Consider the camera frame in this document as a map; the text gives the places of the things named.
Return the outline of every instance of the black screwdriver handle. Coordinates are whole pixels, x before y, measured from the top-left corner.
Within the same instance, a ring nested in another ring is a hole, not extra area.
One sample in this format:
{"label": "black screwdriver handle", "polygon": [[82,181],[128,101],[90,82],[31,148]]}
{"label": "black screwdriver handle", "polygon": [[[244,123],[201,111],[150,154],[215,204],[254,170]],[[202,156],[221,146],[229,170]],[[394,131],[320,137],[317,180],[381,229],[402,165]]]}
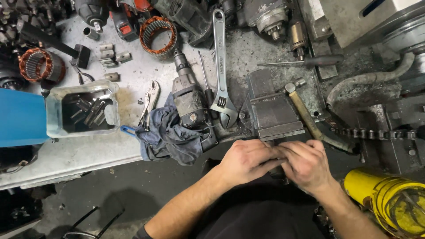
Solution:
{"label": "black screwdriver handle", "polygon": [[[213,92],[213,90],[212,89],[205,90],[205,97],[207,98],[208,107],[210,107],[214,102],[214,92]],[[210,111],[211,111],[211,118],[213,120],[218,119],[218,112],[214,111],[214,110],[210,110]]]}
{"label": "black screwdriver handle", "polygon": [[344,61],[344,55],[323,55],[304,59],[304,65],[307,68],[315,66],[338,65]]}

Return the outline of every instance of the blue container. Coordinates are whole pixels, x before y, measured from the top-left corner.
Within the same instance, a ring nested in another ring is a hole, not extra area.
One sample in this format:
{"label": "blue container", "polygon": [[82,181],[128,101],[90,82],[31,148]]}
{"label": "blue container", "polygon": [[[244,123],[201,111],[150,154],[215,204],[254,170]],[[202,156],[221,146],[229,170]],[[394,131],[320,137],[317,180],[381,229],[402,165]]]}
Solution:
{"label": "blue container", "polygon": [[44,98],[0,88],[0,147],[41,144],[48,139]]}

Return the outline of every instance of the copper coil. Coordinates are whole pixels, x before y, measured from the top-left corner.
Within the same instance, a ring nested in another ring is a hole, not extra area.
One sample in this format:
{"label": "copper coil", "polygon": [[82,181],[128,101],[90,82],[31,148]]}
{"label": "copper coil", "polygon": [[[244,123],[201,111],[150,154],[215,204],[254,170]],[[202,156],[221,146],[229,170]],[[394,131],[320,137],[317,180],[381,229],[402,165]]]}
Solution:
{"label": "copper coil", "polygon": [[59,83],[65,76],[65,63],[56,54],[40,48],[29,49],[19,62],[21,75],[28,81],[47,79]]}
{"label": "copper coil", "polygon": [[[166,29],[171,31],[171,39],[169,43],[162,49],[152,50],[151,44],[153,40],[153,36],[156,32],[161,29]],[[164,17],[151,17],[149,18],[141,27],[140,27],[140,43],[143,46],[143,49],[150,53],[151,55],[156,56],[159,59],[167,59],[173,55],[173,50],[176,47],[177,43],[177,30],[174,25]]]}

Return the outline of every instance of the workbench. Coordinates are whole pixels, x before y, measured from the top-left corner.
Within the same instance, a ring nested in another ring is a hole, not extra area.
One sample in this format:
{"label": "workbench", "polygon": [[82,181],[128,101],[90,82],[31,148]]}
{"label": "workbench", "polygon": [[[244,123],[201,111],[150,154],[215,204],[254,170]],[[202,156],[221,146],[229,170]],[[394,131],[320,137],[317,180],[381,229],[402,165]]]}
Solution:
{"label": "workbench", "polygon": [[[156,108],[164,105],[171,92],[173,80],[178,76],[172,58],[158,60],[144,51],[139,40],[130,43],[121,40],[110,18],[99,41],[83,35],[82,31],[87,25],[78,16],[59,22],[57,26],[63,30],[61,38],[63,43],[71,47],[78,43],[91,50],[88,69],[82,69],[83,72],[92,75],[96,80],[102,79],[105,73],[120,74],[121,81],[118,82],[120,90],[116,98],[121,125],[137,125],[143,109],[143,105],[138,104],[138,101],[144,101],[148,82],[151,80],[158,81],[161,88]],[[199,50],[203,56],[207,80],[210,87],[216,90],[214,47],[210,50],[209,47],[194,48],[188,45],[186,32],[180,33],[180,40],[183,42],[180,49],[186,54],[198,84],[205,89],[198,58]],[[287,42],[269,43],[252,29],[227,30],[226,41],[228,91],[230,99],[238,110],[248,94],[245,77],[252,71],[262,69],[257,66],[258,63],[294,60]],[[128,50],[132,60],[120,63],[116,68],[103,67],[98,61],[99,45],[103,43],[114,44],[115,53]],[[55,49],[49,50],[62,57],[67,68],[64,80],[57,87],[78,85],[77,73],[68,62],[70,56]],[[270,69],[276,90],[299,77],[304,77],[306,85],[297,92],[312,115],[316,111],[315,115],[322,116],[324,101],[314,69],[308,70],[303,66],[282,66]],[[30,91],[40,94],[39,85],[32,85]],[[229,129],[223,129],[218,120],[214,124],[217,126],[215,129],[220,142],[243,139],[252,135],[239,121]],[[38,159],[32,164],[14,174],[0,174],[0,190],[13,187],[30,188],[71,180],[85,172],[142,160],[139,147],[139,142],[135,138],[120,131],[101,136],[60,138],[55,143],[47,141],[39,150]]]}

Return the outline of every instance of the hand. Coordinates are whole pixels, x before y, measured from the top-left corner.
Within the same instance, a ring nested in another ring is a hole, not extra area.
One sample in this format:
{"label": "hand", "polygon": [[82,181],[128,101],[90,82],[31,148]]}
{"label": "hand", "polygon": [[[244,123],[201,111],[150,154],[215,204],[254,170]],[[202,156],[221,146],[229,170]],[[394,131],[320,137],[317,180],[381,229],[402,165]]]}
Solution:
{"label": "hand", "polygon": [[257,179],[279,166],[282,153],[259,139],[237,140],[227,151],[221,163],[213,168],[230,187]]}
{"label": "hand", "polygon": [[284,142],[279,146],[288,159],[282,163],[286,176],[301,188],[317,197],[335,185],[321,141]]}

